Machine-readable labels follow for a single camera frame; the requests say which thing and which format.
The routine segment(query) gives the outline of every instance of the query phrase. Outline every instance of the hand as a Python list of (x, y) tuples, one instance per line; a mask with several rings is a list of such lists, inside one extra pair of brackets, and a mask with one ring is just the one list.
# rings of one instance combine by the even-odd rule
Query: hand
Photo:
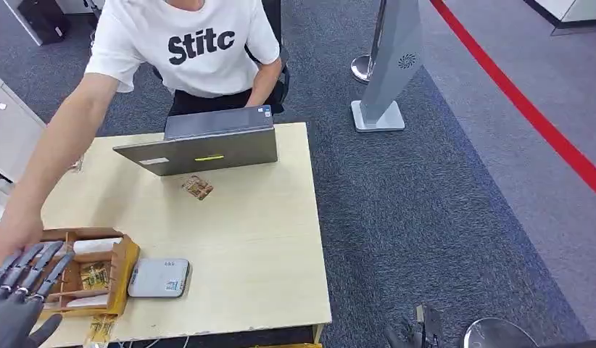
[(29, 334), (44, 308), (44, 301), (58, 277), (74, 258), (66, 254), (48, 273), (38, 289), (34, 285), (51, 258), (61, 249), (62, 241), (50, 244), (41, 256), (29, 264), (42, 250), (36, 244), (21, 255), (16, 252), (0, 266), (0, 348), (36, 348), (44, 343), (61, 323), (61, 315), (51, 316), (36, 332)]
[(0, 222), (0, 266), (14, 252), (38, 243), (43, 229), (39, 211), (7, 209)]

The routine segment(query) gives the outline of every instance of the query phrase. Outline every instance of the stanchion post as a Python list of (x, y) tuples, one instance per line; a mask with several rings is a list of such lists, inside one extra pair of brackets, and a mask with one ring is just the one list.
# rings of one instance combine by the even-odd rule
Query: stanchion post
[(354, 78), (361, 83), (368, 83), (368, 81), (371, 79), (371, 73), (373, 72), (375, 59), (377, 59), (379, 43), (381, 42), (381, 29), (384, 27), (386, 1), (387, 0), (381, 0), (381, 3), (379, 4), (379, 13), (377, 15), (377, 23), (375, 24), (375, 37), (373, 38), (371, 54), (359, 56), (352, 62), (352, 73)]
[(379, 14), (364, 79), (368, 87), (351, 104), (359, 132), (405, 129), (395, 99), (422, 65), (418, 0), (383, 0)]

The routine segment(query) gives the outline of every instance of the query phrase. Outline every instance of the white label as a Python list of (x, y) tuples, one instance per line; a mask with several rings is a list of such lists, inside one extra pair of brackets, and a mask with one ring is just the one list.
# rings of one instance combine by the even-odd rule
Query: white label
[(140, 161), (141, 165), (156, 165), (159, 163), (166, 163), (169, 162), (170, 160), (165, 158), (165, 157), (161, 157), (161, 158), (154, 158), (154, 159), (145, 159), (144, 161)]

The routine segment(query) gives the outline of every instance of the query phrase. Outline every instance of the gray carpet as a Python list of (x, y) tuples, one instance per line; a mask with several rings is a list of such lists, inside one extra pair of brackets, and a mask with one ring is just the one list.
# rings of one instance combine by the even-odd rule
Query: gray carpet
[[(446, 347), (486, 316), (519, 324), (540, 344), (586, 339), (426, 70), (399, 98), (407, 130), (354, 131), (349, 102), (363, 86), (348, 64), (370, 46), (376, 1), (283, 5), (293, 81), (276, 122), (307, 122), (333, 311), (324, 345), (385, 347), (386, 323), (414, 318), (420, 302), (443, 311)], [(48, 120), (82, 74), (87, 28), (76, 21), (64, 43), (34, 47), (2, 3), (0, 28), (0, 77)], [(170, 96), (148, 67), (135, 82), (136, 92), (114, 100), (100, 135), (162, 130)], [(209, 336), (190, 347), (304, 341), (308, 334)]]
[[(549, 36), (551, 24), (522, 0), (446, 3), (596, 165), (596, 32)], [(596, 193), (509, 102), (429, 1), (421, 10), (429, 74), (567, 302), (596, 339)]]

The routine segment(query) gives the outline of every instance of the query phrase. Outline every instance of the red line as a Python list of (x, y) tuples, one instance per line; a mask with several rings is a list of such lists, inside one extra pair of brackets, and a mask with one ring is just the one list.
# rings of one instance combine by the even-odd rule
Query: red line
[(551, 145), (551, 147), (580, 175), (588, 186), (596, 193), (596, 166), (586, 158), (556, 127), (527, 99), (513, 84), (510, 78), (480, 47), (469, 34), (458, 18), (450, 11), (442, 0), (431, 0), (445, 22), (469, 50), (473, 58), (481, 65), (494, 83), (508, 96), (509, 100)]

